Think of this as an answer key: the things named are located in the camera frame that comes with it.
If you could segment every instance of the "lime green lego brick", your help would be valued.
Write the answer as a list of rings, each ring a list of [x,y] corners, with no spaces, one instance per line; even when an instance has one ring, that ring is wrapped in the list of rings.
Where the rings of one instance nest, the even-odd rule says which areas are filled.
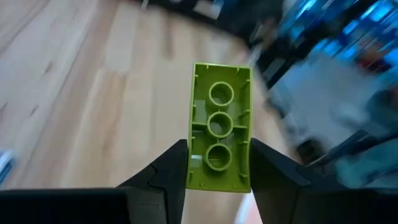
[[[186,188],[250,192],[252,71],[194,64]]]

